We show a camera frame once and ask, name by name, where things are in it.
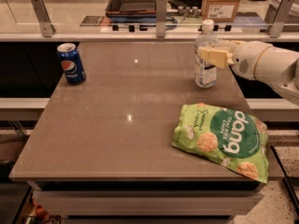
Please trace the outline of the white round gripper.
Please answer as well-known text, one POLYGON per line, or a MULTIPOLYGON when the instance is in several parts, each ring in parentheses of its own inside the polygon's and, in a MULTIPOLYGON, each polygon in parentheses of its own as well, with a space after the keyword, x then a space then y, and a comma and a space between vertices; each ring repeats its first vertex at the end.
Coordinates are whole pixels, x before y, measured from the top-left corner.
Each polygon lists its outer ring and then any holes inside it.
POLYGON ((219 68, 232 65, 233 72, 248 80, 255 79, 255 67, 270 45, 260 41, 221 40, 217 47, 201 47, 200 57, 219 68))

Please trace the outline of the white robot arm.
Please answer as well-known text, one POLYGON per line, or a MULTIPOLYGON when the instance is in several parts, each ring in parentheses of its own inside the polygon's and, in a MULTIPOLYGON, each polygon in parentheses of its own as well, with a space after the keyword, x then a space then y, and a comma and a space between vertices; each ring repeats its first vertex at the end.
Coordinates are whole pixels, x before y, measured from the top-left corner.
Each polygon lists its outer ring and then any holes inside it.
POLYGON ((258 80, 299 105, 299 52, 261 41, 221 40, 199 49, 200 57, 219 68, 230 66, 247 80, 258 80))

